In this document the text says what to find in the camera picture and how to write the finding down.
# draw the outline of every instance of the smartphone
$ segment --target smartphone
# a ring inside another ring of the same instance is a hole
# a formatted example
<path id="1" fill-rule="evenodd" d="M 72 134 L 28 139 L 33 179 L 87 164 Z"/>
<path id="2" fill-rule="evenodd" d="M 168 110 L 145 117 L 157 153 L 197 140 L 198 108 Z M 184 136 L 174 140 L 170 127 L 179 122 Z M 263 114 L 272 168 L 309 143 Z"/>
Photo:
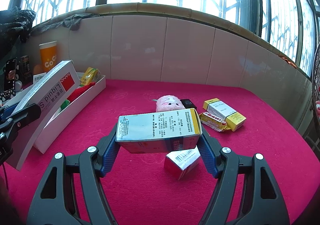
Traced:
<path id="1" fill-rule="evenodd" d="M 5 64 L 4 72 L 4 91 L 0 93 L 3 101 L 8 100 L 16 95 L 15 80 L 16 80 L 17 58 L 10 59 Z"/>

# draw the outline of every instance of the red fabric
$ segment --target red fabric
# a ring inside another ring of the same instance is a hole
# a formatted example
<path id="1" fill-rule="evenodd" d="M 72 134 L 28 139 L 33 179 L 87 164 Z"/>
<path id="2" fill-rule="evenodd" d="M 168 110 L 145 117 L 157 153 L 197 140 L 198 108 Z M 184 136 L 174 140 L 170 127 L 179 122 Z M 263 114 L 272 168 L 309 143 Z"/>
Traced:
<path id="1" fill-rule="evenodd" d="M 70 103 L 73 102 L 75 99 L 77 99 L 80 95 L 82 95 L 85 91 L 87 91 L 91 86 L 94 86 L 95 84 L 95 82 L 91 82 L 85 86 L 75 89 L 67 99 L 70 101 Z"/>
<path id="2" fill-rule="evenodd" d="M 282 190 L 291 222 L 300 215 L 319 186 L 320 163 L 290 124 L 254 94 L 231 87 L 108 80 L 107 88 L 74 118 L 44 155 L 32 149 L 21 172 L 6 165 L 9 192 L 22 218 L 26 219 L 33 194 L 55 153 L 81 153 L 108 135 L 119 115 L 155 111 L 156 103 L 151 100 L 167 94 L 189 98 L 199 113 L 204 111 L 204 100 L 217 97 L 246 116 L 244 126 L 236 132 L 206 129 L 237 154 L 262 153 Z M 102 179 L 119 225 L 199 223 L 216 180 L 200 161 L 177 181 L 164 170 L 164 158 L 165 153 L 130 154 L 120 149 L 112 171 Z M 242 179 L 239 175 L 229 220 L 237 214 Z M 88 219 L 79 175 L 75 186 L 80 212 Z"/>

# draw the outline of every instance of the yellow snack package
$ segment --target yellow snack package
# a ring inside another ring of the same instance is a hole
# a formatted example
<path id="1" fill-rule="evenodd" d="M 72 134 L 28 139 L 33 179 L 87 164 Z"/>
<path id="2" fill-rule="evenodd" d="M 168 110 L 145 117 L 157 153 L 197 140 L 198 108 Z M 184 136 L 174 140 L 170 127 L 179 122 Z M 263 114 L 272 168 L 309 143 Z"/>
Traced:
<path id="1" fill-rule="evenodd" d="M 231 129 L 225 120 L 212 115 L 209 112 L 203 112 L 201 114 L 199 114 L 200 117 L 200 122 L 204 125 L 207 125 L 208 127 L 218 131 L 218 132 L 222 132 L 228 129 Z"/>
<path id="2" fill-rule="evenodd" d="M 82 76 L 80 86 L 88 85 L 91 82 L 96 82 L 100 77 L 100 71 L 97 68 L 88 67 L 87 71 Z"/>

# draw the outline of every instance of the blue gripper pad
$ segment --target blue gripper pad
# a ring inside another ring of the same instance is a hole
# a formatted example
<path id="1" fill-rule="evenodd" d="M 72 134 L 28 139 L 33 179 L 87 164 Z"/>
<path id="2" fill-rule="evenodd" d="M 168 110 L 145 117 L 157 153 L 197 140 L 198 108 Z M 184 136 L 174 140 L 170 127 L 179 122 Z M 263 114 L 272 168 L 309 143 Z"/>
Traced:
<path id="1" fill-rule="evenodd" d="M 120 145 L 116 142 L 116 135 L 114 135 L 102 158 L 102 167 L 100 169 L 102 177 L 111 171 L 119 149 Z"/>
<path id="2" fill-rule="evenodd" d="M 204 165 L 207 169 L 207 172 L 212 174 L 214 178 L 218 178 L 218 169 L 216 158 L 211 151 L 208 142 L 204 139 L 203 135 L 200 136 L 198 143 L 197 143 L 198 150 L 204 162 Z"/>
<path id="3" fill-rule="evenodd" d="M 1 116 L 1 122 L 4 123 L 6 121 L 6 119 L 12 114 L 12 112 L 14 111 L 14 109 L 17 107 L 19 102 L 9 106 L 8 108 L 6 108 Z"/>

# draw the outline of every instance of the cable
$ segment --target cable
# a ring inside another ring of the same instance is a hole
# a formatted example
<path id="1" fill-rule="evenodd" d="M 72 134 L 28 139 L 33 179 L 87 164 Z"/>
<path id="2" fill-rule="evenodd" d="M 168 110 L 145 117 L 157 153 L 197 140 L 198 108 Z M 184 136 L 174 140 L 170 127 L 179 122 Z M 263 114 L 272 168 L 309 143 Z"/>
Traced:
<path id="1" fill-rule="evenodd" d="M 3 172 L 4 172 L 5 185 L 7 186 L 7 190 L 9 191 L 8 177 L 7 177 L 7 172 L 5 171 L 4 163 L 2 164 L 2 167 L 3 167 Z"/>

